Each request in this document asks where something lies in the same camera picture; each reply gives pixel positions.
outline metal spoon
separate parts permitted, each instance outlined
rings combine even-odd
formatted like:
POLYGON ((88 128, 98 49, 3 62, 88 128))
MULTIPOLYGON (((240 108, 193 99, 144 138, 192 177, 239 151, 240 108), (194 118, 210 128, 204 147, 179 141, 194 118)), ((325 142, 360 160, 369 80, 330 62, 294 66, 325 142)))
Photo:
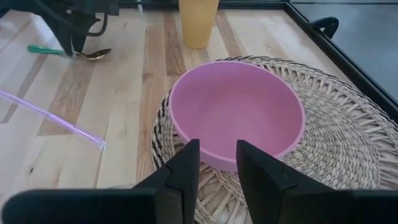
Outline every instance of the metal spoon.
MULTIPOLYGON (((46 47, 39 47, 36 45, 27 46, 27 50, 32 53, 66 55, 66 53, 63 50, 48 49, 46 47)), ((112 49, 103 49, 103 50, 98 50, 92 54, 83 54, 80 52, 74 52, 73 55, 83 56, 87 60, 97 61, 99 59, 105 58, 111 51, 112 49)))

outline bowl rim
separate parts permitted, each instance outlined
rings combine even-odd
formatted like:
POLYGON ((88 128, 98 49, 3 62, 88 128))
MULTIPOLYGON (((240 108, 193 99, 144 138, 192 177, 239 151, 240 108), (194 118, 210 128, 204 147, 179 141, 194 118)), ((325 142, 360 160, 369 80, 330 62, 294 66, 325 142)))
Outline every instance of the bowl rim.
MULTIPOLYGON (((281 81, 293 93, 294 98, 296 99, 296 101, 298 102, 298 106, 300 107, 300 112, 301 112, 301 117, 302 117, 302 124, 301 124, 301 127, 300 127, 300 131, 298 132, 298 135, 295 138, 295 140, 288 147, 286 147, 286 149, 284 149, 282 152, 278 153, 274 157, 275 158, 280 158, 280 157, 286 155, 287 153, 289 153, 291 150, 293 150, 293 148, 297 146, 297 144, 300 142, 301 138, 303 137, 304 129, 305 129, 305 110, 304 110, 304 107, 302 105, 302 102, 301 102, 300 98, 297 96, 296 92, 294 92, 293 88, 290 85, 288 85, 285 81, 283 81, 283 79, 281 77, 279 77, 279 76, 275 75, 274 73, 266 70, 265 68, 262 68, 262 67, 259 67, 257 65, 250 64, 250 63, 245 63, 245 62, 223 61, 223 60, 203 63, 203 64, 201 64, 199 66, 196 66, 193 69, 190 69, 190 70, 186 71, 183 75, 180 76, 180 78, 174 83, 174 85, 172 87, 172 90, 171 90, 170 96, 169 96, 169 105, 168 105, 169 106, 169 115, 170 115, 170 118, 171 118, 171 120, 173 122, 173 125, 175 126, 175 129, 176 129, 178 135, 182 138, 183 143, 186 144, 191 139, 182 131, 180 125, 177 123, 177 120, 175 119, 175 116, 174 116, 172 102, 173 102, 174 92, 175 92, 176 86, 178 86, 178 84, 181 82, 181 80, 183 80, 184 78, 189 76, 189 74, 192 73, 193 71, 195 71, 196 69, 199 69, 199 68, 202 68, 202 67, 205 67, 205 66, 209 66, 209 65, 213 65, 213 64, 217 64, 217 63, 235 63, 235 64, 240 64, 240 65, 245 65, 245 66, 254 67, 256 69, 260 69, 263 72, 266 72, 266 73, 268 73, 270 75, 273 75, 274 77, 279 79, 279 81, 281 81)), ((200 147, 200 152, 201 152, 201 154, 204 154, 206 157, 212 157, 214 159, 219 160, 220 162, 227 163, 227 164, 225 164, 225 166, 220 165, 220 167, 226 167, 226 166, 228 166, 228 167, 236 167, 236 159, 230 159, 230 158, 227 158, 227 157, 219 156, 219 155, 217 155, 217 154, 205 149, 204 147, 200 147)), ((221 169, 221 170, 227 170, 227 171, 233 171, 233 172, 237 171, 237 168, 231 170, 231 169, 225 169, 225 168, 220 168, 220 167, 214 166, 214 164, 209 164, 209 165, 213 166, 214 168, 221 169)))

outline woven placemat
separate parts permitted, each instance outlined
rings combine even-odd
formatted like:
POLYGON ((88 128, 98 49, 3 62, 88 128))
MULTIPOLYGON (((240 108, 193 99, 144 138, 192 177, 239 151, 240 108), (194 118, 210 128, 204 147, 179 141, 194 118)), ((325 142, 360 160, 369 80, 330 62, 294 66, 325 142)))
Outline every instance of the woven placemat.
MULTIPOLYGON (((300 144, 281 160, 334 189, 398 189, 397 125, 377 104, 336 77, 293 61, 234 57, 282 77, 298 94, 306 115, 300 144)), ((183 145, 162 100, 152 133, 155 168, 183 145)), ((201 164, 195 220, 248 223, 238 175, 201 164)))

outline wood grain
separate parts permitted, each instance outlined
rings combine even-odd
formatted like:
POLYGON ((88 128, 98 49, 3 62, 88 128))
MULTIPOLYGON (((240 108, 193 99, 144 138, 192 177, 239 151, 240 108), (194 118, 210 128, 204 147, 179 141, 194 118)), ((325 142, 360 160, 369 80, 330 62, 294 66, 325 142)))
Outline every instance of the wood grain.
POLYGON ((0 204, 33 187, 131 187, 146 178, 154 171, 150 141, 159 103, 183 72, 202 63, 237 55, 280 57, 352 85, 283 11, 219 11, 208 48, 193 50, 183 44, 177 11, 122 9, 101 37, 87 38, 84 52, 113 49, 96 63, 28 53, 28 44, 60 49, 38 16, 10 11, 0 28, 0 89, 108 143, 101 152, 0 98, 0 204))

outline purple straw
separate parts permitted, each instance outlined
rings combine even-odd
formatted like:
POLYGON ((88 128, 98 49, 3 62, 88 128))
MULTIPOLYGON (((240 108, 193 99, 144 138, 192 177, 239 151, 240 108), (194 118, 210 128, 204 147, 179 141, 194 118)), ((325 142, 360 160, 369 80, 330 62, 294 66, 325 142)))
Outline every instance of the purple straw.
POLYGON ((42 114, 42 115, 44 115, 45 118, 47 118, 47 119, 49 119, 49 120, 51 120, 51 121, 53 121, 53 122, 65 127, 65 128, 67 128, 68 130, 70 130, 73 133, 76 133, 76 134, 80 135, 86 141, 97 145, 101 149, 101 151, 105 151, 106 142, 103 139, 101 139, 101 138, 99 138, 97 136, 91 135, 91 134, 87 133, 86 131, 83 131, 82 129, 76 127, 75 125, 69 123, 68 121, 65 121, 64 119, 58 117, 57 115, 52 114, 52 113, 50 113, 48 111, 45 111, 45 110, 43 110, 41 108, 38 108, 37 106, 35 106, 33 104, 30 104, 30 103, 28 103, 28 102, 26 102, 26 101, 24 101, 24 100, 22 100, 22 99, 20 99, 20 98, 18 98, 16 96, 13 96, 13 95, 5 92, 5 91, 0 90, 0 95, 3 96, 5 99, 11 101, 12 103, 16 103, 16 104, 19 104, 19 105, 24 105, 24 106, 26 106, 26 107, 28 107, 28 108, 30 108, 30 109, 42 114))

